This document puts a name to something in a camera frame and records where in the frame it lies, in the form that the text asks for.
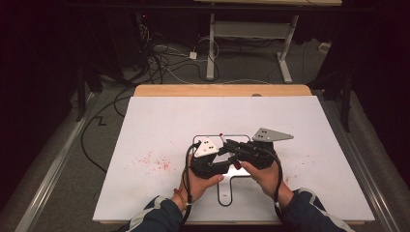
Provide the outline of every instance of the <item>person's left hand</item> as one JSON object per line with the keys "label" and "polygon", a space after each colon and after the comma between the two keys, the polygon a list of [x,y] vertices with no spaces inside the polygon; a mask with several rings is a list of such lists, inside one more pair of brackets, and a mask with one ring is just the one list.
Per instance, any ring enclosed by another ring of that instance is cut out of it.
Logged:
{"label": "person's left hand", "polygon": [[[188,164],[190,164],[191,159],[192,155],[189,155]],[[199,199],[205,193],[205,190],[207,188],[212,187],[223,180],[222,175],[215,175],[207,180],[195,176],[190,168],[188,168],[188,171],[190,173],[190,195],[192,196],[192,203]],[[181,190],[181,194],[184,197],[184,200],[188,201],[188,193],[184,185],[184,181],[185,183],[187,183],[185,178],[186,175],[183,173],[179,189]],[[178,205],[178,208],[183,211],[184,205],[178,194],[174,194],[171,199]]]}

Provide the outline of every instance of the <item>hand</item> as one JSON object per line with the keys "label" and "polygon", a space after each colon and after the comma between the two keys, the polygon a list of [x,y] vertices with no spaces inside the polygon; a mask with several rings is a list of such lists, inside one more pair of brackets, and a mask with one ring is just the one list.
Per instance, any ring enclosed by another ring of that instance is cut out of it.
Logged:
{"label": "hand", "polygon": [[[188,164],[190,164],[191,158],[192,158],[192,155],[189,155]],[[199,199],[205,193],[205,190],[207,188],[212,187],[223,180],[222,175],[215,175],[211,177],[210,179],[206,180],[206,179],[202,179],[202,178],[195,176],[195,174],[190,170],[190,168],[188,168],[188,171],[190,173],[190,195],[192,196],[192,203],[195,202],[197,199]],[[181,194],[184,200],[188,201],[188,193],[184,185],[184,181],[185,183],[187,183],[185,178],[186,178],[186,175],[183,173],[179,189],[181,190]],[[173,200],[175,204],[177,204],[181,212],[184,210],[183,202],[181,198],[178,196],[178,194],[174,194],[171,200]]]}
{"label": "hand", "polygon": [[[242,167],[247,170],[251,178],[262,187],[263,192],[271,198],[274,198],[278,185],[278,164],[273,162],[270,167],[258,170],[249,162],[243,161]],[[285,208],[293,197],[293,192],[289,187],[281,182],[278,190],[278,202],[282,208]]]}

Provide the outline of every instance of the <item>table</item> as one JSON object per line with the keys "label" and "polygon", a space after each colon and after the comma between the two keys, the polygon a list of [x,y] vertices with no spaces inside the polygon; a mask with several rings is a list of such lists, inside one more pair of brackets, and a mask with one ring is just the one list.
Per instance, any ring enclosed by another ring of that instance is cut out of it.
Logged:
{"label": "table", "polygon": [[[123,223],[156,194],[171,194],[194,135],[216,130],[252,135],[260,126],[295,135],[275,144],[288,186],[309,185],[331,214],[349,223],[374,220],[320,103],[306,86],[141,85],[134,95],[93,220]],[[216,187],[209,188],[192,206],[188,223],[279,223],[272,200],[251,178],[231,183],[235,196],[229,207],[219,205]]]}
{"label": "table", "polygon": [[[213,6],[217,3],[246,3],[265,5],[291,5],[291,6],[340,6],[341,0],[195,0],[199,2],[210,2]],[[286,55],[292,42],[296,23],[299,16],[293,15],[290,23],[262,23],[262,22],[239,22],[239,21],[216,21],[215,14],[211,14],[209,32],[209,53],[206,78],[214,79],[215,37],[239,37],[239,38],[261,38],[261,39],[285,39],[282,52],[277,53],[278,65],[285,83],[292,83],[289,69],[286,65]]]}

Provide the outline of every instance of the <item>sleeve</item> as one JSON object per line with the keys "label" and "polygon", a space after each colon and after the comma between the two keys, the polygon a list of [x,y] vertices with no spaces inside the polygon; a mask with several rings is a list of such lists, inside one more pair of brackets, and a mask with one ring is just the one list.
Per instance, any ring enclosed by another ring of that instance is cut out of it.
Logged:
{"label": "sleeve", "polygon": [[154,198],[145,209],[116,232],[173,232],[178,231],[182,213],[172,200]]}
{"label": "sleeve", "polygon": [[293,198],[287,208],[278,213],[278,217],[289,231],[353,231],[344,221],[328,214],[311,190],[300,188],[293,192]]}

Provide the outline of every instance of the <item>person's right hand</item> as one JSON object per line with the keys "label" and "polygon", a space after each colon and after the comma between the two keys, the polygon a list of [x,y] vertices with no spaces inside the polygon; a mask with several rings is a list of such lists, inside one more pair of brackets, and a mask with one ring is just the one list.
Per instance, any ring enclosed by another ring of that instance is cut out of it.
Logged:
{"label": "person's right hand", "polygon": [[[273,162],[270,167],[258,170],[249,162],[243,161],[241,165],[250,174],[251,178],[262,187],[263,192],[271,198],[274,198],[278,185],[278,164]],[[286,208],[292,200],[293,192],[289,187],[281,182],[278,190],[278,202],[281,208]]]}

